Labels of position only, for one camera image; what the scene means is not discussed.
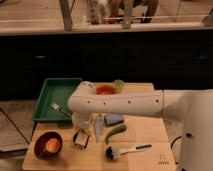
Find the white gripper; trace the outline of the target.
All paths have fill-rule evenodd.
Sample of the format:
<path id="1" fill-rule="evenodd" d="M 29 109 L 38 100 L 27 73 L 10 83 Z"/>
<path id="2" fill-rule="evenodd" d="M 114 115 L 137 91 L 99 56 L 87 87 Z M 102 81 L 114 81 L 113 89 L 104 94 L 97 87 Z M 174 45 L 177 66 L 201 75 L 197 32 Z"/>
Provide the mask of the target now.
<path id="1" fill-rule="evenodd" d="M 80 114 L 76 112 L 72 114 L 73 126 L 78 131 L 85 131 L 86 133 L 89 133 L 92 122 L 93 116 L 91 114 Z"/>

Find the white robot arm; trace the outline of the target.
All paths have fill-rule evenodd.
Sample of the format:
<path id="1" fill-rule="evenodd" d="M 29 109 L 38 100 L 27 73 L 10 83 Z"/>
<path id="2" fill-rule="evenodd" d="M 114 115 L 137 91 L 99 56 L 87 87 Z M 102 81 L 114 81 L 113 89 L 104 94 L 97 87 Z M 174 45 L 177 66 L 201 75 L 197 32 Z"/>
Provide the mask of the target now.
<path id="1" fill-rule="evenodd" d="M 213 89 L 97 95 L 95 85 L 84 81 L 67 106 L 82 129 L 89 127 L 93 113 L 178 118 L 183 126 L 177 171 L 213 171 Z"/>

